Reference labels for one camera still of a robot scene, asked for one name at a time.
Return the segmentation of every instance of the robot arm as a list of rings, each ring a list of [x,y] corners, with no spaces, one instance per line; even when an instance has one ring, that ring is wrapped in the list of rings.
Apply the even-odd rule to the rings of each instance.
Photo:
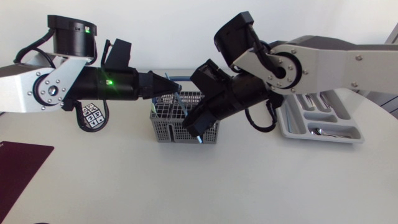
[[[268,100],[272,125],[251,124],[268,132],[275,127],[274,110],[282,104],[283,95],[341,87],[398,94],[398,45],[354,45],[317,36],[267,44],[258,39],[253,23],[250,13],[242,12],[215,35],[217,49],[238,73],[235,77],[211,60],[192,75],[192,82],[205,94],[183,122],[192,136],[241,110],[251,120],[247,108],[264,100]]]
[[[139,73],[129,67],[131,44],[123,40],[116,39],[106,58],[107,41],[101,67],[88,67],[97,57],[96,26],[61,16],[48,19],[49,32],[22,49],[16,64],[0,68],[0,111],[72,110],[70,105],[76,100],[148,99],[180,90],[178,84],[153,72]],[[37,48],[52,36],[55,53]],[[31,50],[39,54],[21,63]],[[57,59],[62,61],[55,67]]]

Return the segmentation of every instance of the white background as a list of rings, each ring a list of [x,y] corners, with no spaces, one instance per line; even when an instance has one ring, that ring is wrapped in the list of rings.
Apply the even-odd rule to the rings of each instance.
[[[48,14],[96,24],[100,55],[106,39],[132,42],[130,66],[155,69],[196,68],[208,58],[225,67],[213,36],[242,11],[251,13],[267,42],[324,35],[381,44],[398,22],[397,9],[396,0],[0,0],[0,67],[46,33]],[[52,41],[42,48],[51,52]]]

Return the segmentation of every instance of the white table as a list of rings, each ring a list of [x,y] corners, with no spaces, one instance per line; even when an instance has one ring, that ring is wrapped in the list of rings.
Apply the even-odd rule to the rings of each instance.
[[[243,112],[222,120],[216,145],[158,143],[149,100],[110,101],[98,133],[75,112],[7,113],[0,141],[55,149],[4,223],[397,223],[398,121],[338,94],[364,144],[260,133]],[[265,111],[251,110],[259,124]]]

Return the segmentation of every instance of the cable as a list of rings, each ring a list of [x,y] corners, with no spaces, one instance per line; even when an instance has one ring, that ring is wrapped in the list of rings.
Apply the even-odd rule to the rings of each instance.
[[[97,60],[97,44],[95,42],[95,39],[94,39],[94,48],[95,48],[94,49],[94,58],[90,62],[87,62],[86,65],[92,65]]]
[[[101,129],[103,129],[106,126],[106,124],[108,123],[108,120],[109,120],[109,108],[108,108],[108,104],[106,103],[106,100],[103,100],[103,101],[104,101],[105,119],[104,119],[104,123],[98,128],[89,128],[86,125],[85,119],[83,116],[83,109],[81,108],[81,103],[77,100],[73,101],[73,106],[76,109],[77,124],[79,125],[80,129],[82,129],[83,131],[89,132],[89,133],[94,133],[94,132],[100,131]]]
[[[245,109],[244,110],[244,114],[246,115],[250,125],[253,126],[256,130],[258,130],[260,132],[263,132],[263,133],[268,133],[268,132],[274,130],[274,128],[276,127],[276,122],[278,122],[277,117],[276,117],[275,109],[272,108],[271,102],[269,100],[267,101],[266,105],[267,105],[268,112],[269,112],[269,114],[272,117],[272,125],[270,125],[268,127],[259,127],[259,126],[257,126],[254,123],[254,121],[251,118],[251,116],[250,116],[249,109]]]
[[[55,33],[54,29],[49,29],[49,31],[39,40],[36,40],[33,44],[30,44],[29,46],[21,49],[17,56],[14,59],[14,63],[20,63],[22,58],[31,50],[36,49],[38,46],[44,44],[46,41],[48,41]]]
[[[257,36],[256,32],[253,29],[252,25],[248,25],[250,34],[252,35],[254,39],[253,47],[254,47],[254,53],[256,53],[257,58],[261,62],[262,66],[264,66],[266,69],[268,69],[270,72],[272,72],[276,77],[280,77],[280,73],[277,69],[277,67],[271,62],[269,57],[266,55],[264,52],[264,46],[267,48],[268,51],[271,50],[271,47],[264,41],[260,42],[259,37]]]
[[[232,67],[231,67],[231,70],[232,70],[233,72],[236,72],[236,73],[241,73],[241,72],[242,72],[242,70],[241,70],[240,68],[235,67],[235,66],[232,66]]]
[[[54,65],[54,63],[52,62],[50,56],[49,56],[48,54],[46,54],[43,50],[38,49],[38,48],[35,48],[35,49],[32,49],[32,50],[37,51],[38,53],[40,53],[41,55],[43,55],[43,57],[45,57],[45,59],[47,59],[47,61],[49,62],[50,66],[51,66],[52,68],[55,68],[55,65]]]

